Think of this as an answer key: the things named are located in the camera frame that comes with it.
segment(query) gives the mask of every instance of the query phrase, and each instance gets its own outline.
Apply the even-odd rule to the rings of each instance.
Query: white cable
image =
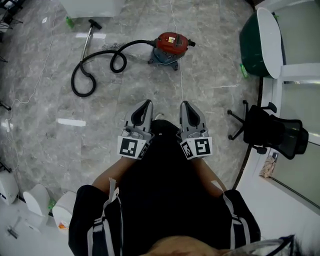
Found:
[[[174,13],[174,9],[172,8],[171,0],[169,0],[169,3],[170,3],[170,6],[171,6],[171,12],[172,12],[172,16],[173,16],[173,23],[174,23],[174,26],[175,26],[175,33],[177,33],[176,16],[175,16],[175,13]],[[182,102],[184,100],[184,88],[182,87],[183,74],[182,74],[181,66],[182,66],[182,61],[180,59],[180,73],[181,73],[180,87],[181,87],[181,102]]]
[[[58,12],[59,5],[60,5],[60,2],[59,2],[59,4],[57,5],[56,10],[55,10],[53,25],[52,25],[52,29],[51,29],[51,43],[50,43],[50,46],[49,46],[48,54],[47,54],[47,56],[46,56],[46,58],[45,58],[45,61],[44,61],[43,69],[42,69],[42,71],[41,71],[41,73],[40,73],[40,76],[39,76],[39,79],[38,79],[38,81],[36,82],[36,84],[35,84],[35,86],[34,86],[33,93],[31,94],[31,96],[30,96],[30,98],[28,99],[28,101],[20,101],[20,100],[17,99],[17,98],[14,99],[14,101],[13,101],[13,103],[12,103],[12,105],[11,105],[10,118],[5,120],[8,125],[9,125],[9,121],[10,121],[11,118],[12,118],[12,110],[13,110],[13,106],[14,106],[15,102],[17,101],[17,102],[19,102],[20,104],[28,104],[28,103],[30,102],[31,98],[32,98],[32,97],[35,95],[35,93],[36,93],[37,86],[38,86],[38,84],[39,84],[39,82],[40,82],[40,79],[41,79],[41,77],[42,77],[42,75],[43,75],[43,73],[44,73],[44,71],[45,71],[46,65],[47,65],[47,61],[48,61],[48,58],[49,58],[49,55],[50,55],[51,46],[52,46],[52,44],[53,44],[53,42],[54,42],[54,29],[55,29],[55,22],[56,22],[56,19],[57,19],[57,12]],[[17,151],[16,146],[15,146],[14,143],[10,140],[10,138],[8,137],[8,135],[6,135],[6,137],[7,137],[7,139],[9,140],[9,142],[13,145],[14,150],[15,150],[15,153],[16,153],[17,165],[16,165],[16,168],[14,169],[14,171],[15,171],[15,170],[17,170],[18,167],[19,167],[19,154],[18,154],[18,151]]]

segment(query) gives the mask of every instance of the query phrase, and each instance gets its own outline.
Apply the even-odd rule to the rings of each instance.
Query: glass panel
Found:
[[[320,82],[283,84],[280,118],[299,119],[309,133],[320,135]]]
[[[279,154],[272,178],[320,207],[320,146],[308,143],[304,154],[288,160]]]
[[[275,11],[286,64],[320,63],[320,7],[315,1]]]

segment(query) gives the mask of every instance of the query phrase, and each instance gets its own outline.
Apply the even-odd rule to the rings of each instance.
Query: yellow label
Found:
[[[173,43],[174,41],[175,41],[175,38],[174,37],[171,37],[171,36],[169,36],[169,43]]]

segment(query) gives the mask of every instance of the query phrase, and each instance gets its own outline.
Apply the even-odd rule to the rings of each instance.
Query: vacuum cleaner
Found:
[[[89,29],[88,34],[86,36],[84,48],[83,48],[82,55],[81,55],[81,60],[78,63],[78,65],[75,67],[75,69],[73,70],[73,73],[71,76],[72,91],[75,93],[75,95],[77,95],[79,97],[88,97],[91,94],[93,94],[96,89],[97,83],[96,83],[94,76],[92,74],[86,72],[84,69],[84,66],[83,66],[85,61],[87,61],[95,56],[102,55],[102,54],[113,54],[112,59],[110,61],[110,69],[114,73],[120,73],[127,66],[127,58],[122,53],[122,51],[132,45],[147,44],[147,45],[150,45],[153,47],[153,50],[151,52],[151,58],[147,62],[148,64],[168,65],[168,66],[171,66],[175,71],[177,71],[178,67],[179,67],[177,61],[180,60],[186,54],[186,52],[188,50],[188,46],[194,47],[196,45],[193,41],[191,41],[190,39],[187,39],[182,34],[177,34],[174,32],[165,32],[165,33],[162,33],[161,35],[159,35],[158,38],[156,38],[155,40],[135,40],[135,41],[132,41],[132,42],[129,42],[129,43],[123,45],[118,50],[97,51],[97,52],[85,57],[87,44],[88,44],[88,41],[91,37],[93,28],[95,27],[98,30],[100,30],[102,28],[93,19],[89,19],[89,23],[90,23],[90,29]],[[115,69],[114,63],[115,63],[115,60],[118,56],[122,58],[123,65],[121,68]],[[86,77],[90,78],[92,81],[92,88],[87,93],[80,93],[77,91],[77,89],[75,87],[75,76],[76,76],[76,73],[79,68],[80,68],[81,72]]]

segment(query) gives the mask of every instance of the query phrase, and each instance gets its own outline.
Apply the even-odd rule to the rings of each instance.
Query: green object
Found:
[[[50,199],[48,209],[52,210],[52,208],[56,205],[56,201],[53,199]]]
[[[257,11],[251,15],[240,32],[241,60],[246,71],[258,77],[269,76],[262,56]]]
[[[68,26],[69,26],[71,29],[74,28],[75,24],[74,24],[74,22],[72,21],[71,18],[69,18],[69,17],[67,16],[67,17],[65,18],[65,21],[66,21],[66,23],[68,24]]]
[[[248,77],[248,72],[246,71],[245,66],[240,64],[240,68],[241,68],[241,72],[242,72],[244,78],[247,78]]]

